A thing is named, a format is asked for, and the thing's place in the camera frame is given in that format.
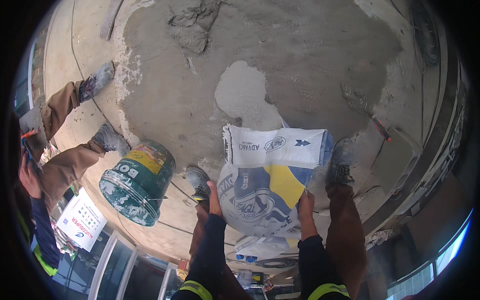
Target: person's right hand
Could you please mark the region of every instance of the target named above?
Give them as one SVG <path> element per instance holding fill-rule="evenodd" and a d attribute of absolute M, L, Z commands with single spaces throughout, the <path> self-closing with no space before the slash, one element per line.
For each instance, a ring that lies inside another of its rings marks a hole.
<path fill-rule="evenodd" d="M 28 161 L 28 152 L 26 152 L 25 147 L 22 147 L 22 164 L 20 165 L 18 179 L 30 197 L 35 199 L 42 198 L 38 176 L 35 171 L 33 171 L 33 163 Z"/>
<path fill-rule="evenodd" d="M 315 204 L 315 196 L 309 192 L 303 192 L 299 199 L 299 221 L 313 220 L 313 205 Z"/>
<path fill-rule="evenodd" d="M 210 213 L 223 218 L 222 208 L 220 207 L 220 201 L 218 200 L 215 182 L 209 180 L 207 181 L 207 185 L 210 188 Z"/>

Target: red trowel handle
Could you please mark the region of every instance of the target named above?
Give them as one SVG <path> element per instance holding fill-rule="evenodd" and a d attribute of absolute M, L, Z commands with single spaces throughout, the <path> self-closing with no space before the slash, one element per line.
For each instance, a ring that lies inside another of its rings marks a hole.
<path fill-rule="evenodd" d="M 387 129 L 385 129 L 385 126 L 378 120 L 375 116 L 370 116 L 370 119 L 372 119 L 373 123 L 375 124 L 375 127 L 377 128 L 378 132 L 384 137 L 384 139 L 389 142 L 392 140 L 390 137 L 390 134 L 388 133 Z"/>

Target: cement bag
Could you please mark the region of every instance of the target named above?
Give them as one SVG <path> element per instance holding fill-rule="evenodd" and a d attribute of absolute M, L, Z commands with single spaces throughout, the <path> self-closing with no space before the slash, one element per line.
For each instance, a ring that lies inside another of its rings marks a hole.
<path fill-rule="evenodd" d="M 270 237 L 297 223 L 296 204 L 312 177 L 332 156 L 326 129 L 269 132 L 227 125 L 226 164 L 217 183 L 226 222 L 250 236 Z"/>

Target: bucket label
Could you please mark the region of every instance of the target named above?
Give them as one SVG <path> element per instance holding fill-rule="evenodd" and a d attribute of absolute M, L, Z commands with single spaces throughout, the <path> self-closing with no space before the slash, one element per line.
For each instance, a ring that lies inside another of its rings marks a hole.
<path fill-rule="evenodd" d="M 138 145 L 137 148 L 130 151 L 124 158 L 129 158 L 141 163 L 155 175 L 158 174 L 165 163 L 165 159 L 160 152 L 150 147 L 145 147 L 143 144 Z"/>

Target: dusty shoe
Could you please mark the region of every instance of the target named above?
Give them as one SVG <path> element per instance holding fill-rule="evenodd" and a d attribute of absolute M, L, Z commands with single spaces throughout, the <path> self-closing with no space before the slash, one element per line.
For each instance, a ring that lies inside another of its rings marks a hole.
<path fill-rule="evenodd" d="M 192 195 L 193 199 L 198 202 L 208 200 L 210 198 L 210 188 L 207 185 L 207 181 L 209 181 L 207 173 L 202 169 L 189 167 L 185 171 L 185 174 L 187 175 L 188 182 L 195 190 L 195 194 Z"/>
<path fill-rule="evenodd" d="M 353 161 L 353 142 L 351 139 L 341 139 L 335 144 L 332 152 L 330 168 L 327 172 L 326 185 L 334 182 L 352 185 L 355 183 L 350 175 Z"/>
<path fill-rule="evenodd" d="M 98 70 L 87 80 L 80 84 L 80 103 L 92 99 L 100 93 L 100 91 L 113 80 L 115 75 L 115 67 L 113 62 L 107 61 L 98 68 Z"/>
<path fill-rule="evenodd" d="M 118 151 L 120 156 L 124 157 L 130 151 L 130 146 L 127 141 L 113 131 L 113 128 L 108 123 L 103 123 L 98 129 L 95 135 L 92 137 L 92 141 L 99 143 L 105 152 Z"/>

